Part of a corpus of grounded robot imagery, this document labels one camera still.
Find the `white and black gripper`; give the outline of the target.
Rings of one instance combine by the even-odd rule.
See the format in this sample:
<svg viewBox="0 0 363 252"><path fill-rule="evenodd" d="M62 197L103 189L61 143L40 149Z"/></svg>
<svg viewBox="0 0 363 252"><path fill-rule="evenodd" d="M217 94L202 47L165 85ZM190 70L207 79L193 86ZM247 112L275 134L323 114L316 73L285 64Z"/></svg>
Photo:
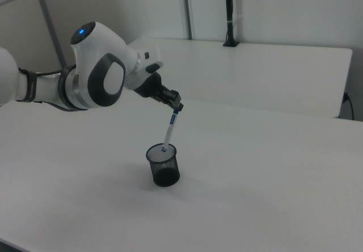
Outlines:
<svg viewBox="0 0 363 252"><path fill-rule="evenodd" d="M136 49L138 61L130 75L130 89L143 98L171 103L172 109L180 112L184 104L178 91L169 90L162 84L158 70L163 66L159 47Z"/></svg>

